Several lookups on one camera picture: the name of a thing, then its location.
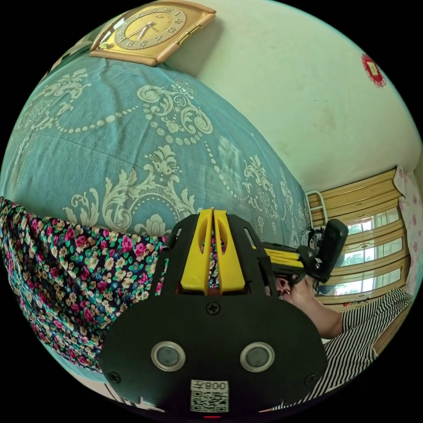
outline red decoration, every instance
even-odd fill
[[[383,77],[380,72],[378,65],[367,55],[363,54],[361,56],[361,61],[369,78],[374,82],[374,84],[382,88],[386,85],[386,79]]]

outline qr code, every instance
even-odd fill
[[[191,411],[222,413],[229,411],[229,393],[225,391],[192,391]]]

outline black and white striped shirt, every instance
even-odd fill
[[[395,288],[374,302],[343,312],[343,333],[325,344],[328,366],[314,390],[294,404],[282,401],[273,410],[315,399],[358,376],[377,358],[373,348],[377,339],[411,301],[411,295]]]

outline screw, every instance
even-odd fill
[[[109,373],[109,378],[113,383],[120,383],[120,376],[115,371]]]
[[[214,316],[220,313],[220,305],[217,303],[207,304],[206,311],[208,314]]]
[[[316,375],[314,373],[312,373],[311,375],[308,375],[305,380],[304,380],[304,384],[306,386],[311,385],[316,379]]]

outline gold clock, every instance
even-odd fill
[[[90,55],[155,66],[207,25],[215,14],[215,10],[189,1],[145,4],[103,28],[91,46]]]

